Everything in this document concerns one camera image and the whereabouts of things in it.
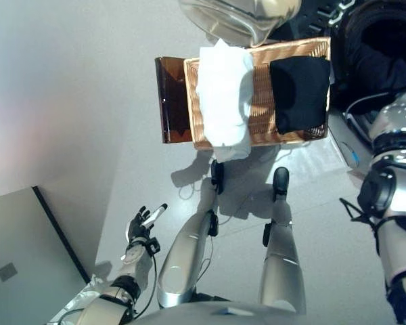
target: gray floor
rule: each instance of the gray floor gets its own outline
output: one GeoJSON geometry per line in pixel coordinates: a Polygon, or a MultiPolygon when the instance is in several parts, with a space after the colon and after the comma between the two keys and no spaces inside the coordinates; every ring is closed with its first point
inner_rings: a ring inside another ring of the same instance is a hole
{"type": "MultiPolygon", "coordinates": [[[[169,204],[152,231],[162,247],[157,255],[160,268],[175,234],[204,196],[202,180],[208,175],[211,152],[196,152],[190,144],[162,149],[148,152],[155,159],[135,160],[131,150],[128,158],[122,158],[97,254],[98,264],[111,263],[110,276],[120,267],[124,224],[140,205],[169,204]],[[138,196],[130,193],[135,186],[138,196]]],[[[351,223],[338,201],[341,196],[355,201],[359,189],[331,136],[304,145],[253,148],[247,159],[225,164],[225,193],[217,203],[219,235],[213,240],[212,263],[198,291],[257,301],[265,256],[261,240],[271,215],[271,178],[279,166],[290,170],[288,202],[307,296],[307,317],[302,322],[394,324],[372,234],[365,225],[351,223]]],[[[140,309],[149,291],[142,295],[140,309]]],[[[152,301],[148,312],[157,308],[152,301]]]]}

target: white towel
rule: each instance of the white towel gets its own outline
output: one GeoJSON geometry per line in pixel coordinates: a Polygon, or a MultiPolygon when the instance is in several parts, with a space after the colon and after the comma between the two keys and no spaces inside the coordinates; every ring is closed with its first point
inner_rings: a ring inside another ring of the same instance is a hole
{"type": "Polygon", "coordinates": [[[252,56],[220,39],[200,48],[198,85],[204,135],[219,163],[251,152],[248,118],[252,99],[252,56]]]}

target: folded black fabric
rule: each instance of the folded black fabric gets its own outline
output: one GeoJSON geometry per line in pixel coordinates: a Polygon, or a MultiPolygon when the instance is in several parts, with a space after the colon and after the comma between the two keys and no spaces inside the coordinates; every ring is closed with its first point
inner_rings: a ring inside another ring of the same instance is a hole
{"type": "Polygon", "coordinates": [[[294,56],[272,61],[272,92],[278,133],[306,130],[325,122],[330,63],[324,58],[294,56]]]}

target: wicker basket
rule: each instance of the wicker basket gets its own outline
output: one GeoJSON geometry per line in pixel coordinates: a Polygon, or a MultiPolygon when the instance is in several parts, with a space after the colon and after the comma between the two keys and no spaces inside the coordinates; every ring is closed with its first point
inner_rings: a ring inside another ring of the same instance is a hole
{"type": "MultiPolygon", "coordinates": [[[[254,94],[248,120],[252,146],[271,146],[280,143],[304,142],[326,137],[328,131],[329,96],[326,104],[326,122],[304,131],[279,134],[275,126],[275,103],[271,87],[269,64],[271,61],[291,56],[324,57],[330,60],[330,38],[317,37],[285,43],[276,43],[248,50],[254,60],[254,94]]],[[[212,148],[204,136],[203,116],[196,93],[199,59],[188,59],[183,63],[187,87],[189,125],[194,146],[198,150],[212,148]]]]}

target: wall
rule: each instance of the wall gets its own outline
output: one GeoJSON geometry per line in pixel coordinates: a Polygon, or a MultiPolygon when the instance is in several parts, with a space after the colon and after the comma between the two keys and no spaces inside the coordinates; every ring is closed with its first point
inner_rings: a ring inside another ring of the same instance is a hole
{"type": "Polygon", "coordinates": [[[31,188],[0,196],[0,325],[44,324],[85,283],[31,188]]]}
{"type": "Polygon", "coordinates": [[[0,0],[0,195],[38,185],[89,274],[122,145],[161,141],[154,58],[204,43],[176,0],[0,0]]]}

